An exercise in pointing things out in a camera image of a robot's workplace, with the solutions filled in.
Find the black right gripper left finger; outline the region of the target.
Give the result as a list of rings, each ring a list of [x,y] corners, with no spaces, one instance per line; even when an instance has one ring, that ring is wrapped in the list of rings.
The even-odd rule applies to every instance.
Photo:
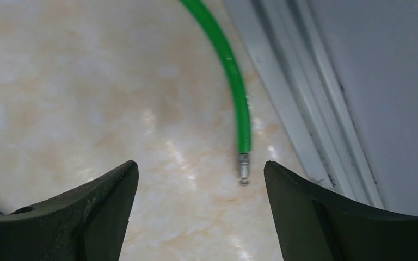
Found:
[[[60,195],[0,213],[0,260],[118,260],[139,181],[127,161]]]

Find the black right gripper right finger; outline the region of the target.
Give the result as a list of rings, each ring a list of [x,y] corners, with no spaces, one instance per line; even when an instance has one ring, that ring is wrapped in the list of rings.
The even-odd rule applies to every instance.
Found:
[[[274,161],[264,167],[284,260],[418,260],[418,217],[353,201]]]

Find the green cable lock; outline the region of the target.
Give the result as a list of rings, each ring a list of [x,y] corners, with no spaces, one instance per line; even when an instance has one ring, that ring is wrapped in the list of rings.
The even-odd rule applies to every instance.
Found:
[[[227,37],[209,9],[199,0],[181,0],[210,40],[231,88],[237,123],[238,171],[241,186],[249,184],[251,152],[251,120],[242,72]]]

